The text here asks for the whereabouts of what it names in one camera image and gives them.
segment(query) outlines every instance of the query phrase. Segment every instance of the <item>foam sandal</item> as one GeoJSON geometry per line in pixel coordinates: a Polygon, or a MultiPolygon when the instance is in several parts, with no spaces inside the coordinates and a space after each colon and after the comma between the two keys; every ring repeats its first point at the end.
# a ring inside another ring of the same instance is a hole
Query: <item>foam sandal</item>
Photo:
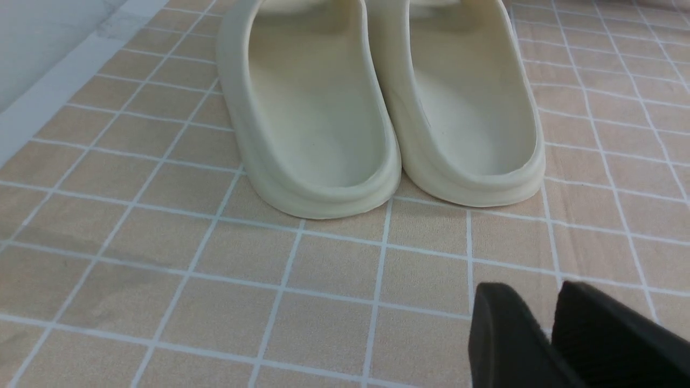
{"type": "Polygon", "coordinates": [[[328,219],[400,183],[364,0],[237,0],[217,38],[220,82],[249,180],[271,206],[328,219]]]}
{"type": "Polygon", "coordinates": [[[369,0],[368,9],[372,56],[409,177],[467,206],[534,195],[544,139],[502,0],[369,0]]]}

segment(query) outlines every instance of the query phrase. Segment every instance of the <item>grid pattern mat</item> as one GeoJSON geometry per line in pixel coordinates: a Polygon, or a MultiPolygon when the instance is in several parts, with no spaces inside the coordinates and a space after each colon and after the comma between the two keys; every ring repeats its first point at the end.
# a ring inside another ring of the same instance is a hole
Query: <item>grid pattern mat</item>
{"type": "Polygon", "coordinates": [[[404,178],[327,222],[244,174],[231,2],[171,0],[0,169],[0,385],[467,387],[482,281],[544,328],[576,279],[690,338],[690,1],[516,1],[540,193],[475,210],[404,178]]]}

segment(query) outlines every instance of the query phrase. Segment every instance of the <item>cream slide sandal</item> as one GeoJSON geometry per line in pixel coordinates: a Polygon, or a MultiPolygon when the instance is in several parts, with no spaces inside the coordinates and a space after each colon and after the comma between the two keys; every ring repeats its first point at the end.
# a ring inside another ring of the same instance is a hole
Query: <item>cream slide sandal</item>
{"type": "Polygon", "coordinates": [[[372,56],[422,190],[467,206],[514,204],[544,178],[544,139],[501,0],[369,0],[372,56]]]}
{"type": "Polygon", "coordinates": [[[285,213],[367,212],[400,183],[364,0],[237,0],[217,65],[239,151],[259,196],[285,213]]]}

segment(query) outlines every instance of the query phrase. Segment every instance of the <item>beige mat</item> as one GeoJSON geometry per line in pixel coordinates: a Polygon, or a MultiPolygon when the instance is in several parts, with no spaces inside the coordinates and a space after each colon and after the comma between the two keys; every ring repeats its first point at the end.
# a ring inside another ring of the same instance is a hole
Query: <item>beige mat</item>
{"type": "Polygon", "coordinates": [[[582,279],[690,338],[690,2],[514,1],[542,192],[468,210],[405,180],[330,222],[243,174],[230,3],[170,1],[0,169],[0,385],[467,387],[489,280],[545,329],[582,279]]]}

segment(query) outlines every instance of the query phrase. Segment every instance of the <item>slide sandal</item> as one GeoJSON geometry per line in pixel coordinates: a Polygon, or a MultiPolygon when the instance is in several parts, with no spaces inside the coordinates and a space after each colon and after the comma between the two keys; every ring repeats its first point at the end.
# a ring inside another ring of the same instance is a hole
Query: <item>slide sandal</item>
{"type": "Polygon", "coordinates": [[[422,190],[467,206],[530,198],[545,156],[502,0],[368,0],[371,52],[422,190]]]}
{"type": "Polygon", "coordinates": [[[477,286],[468,354],[474,388],[588,387],[507,284],[477,286]]]}
{"type": "Polygon", "coordinates": [[[690,387],[690,342],[582,282],[563,282],[553,347],[592,387],[690,387]]]}
{"type": "Polygon", "coordinates": [[[385,203],[401,177],[364,0],[237,0],[217,38],[250,183],[285,213],[328,219],[385,203]]]}

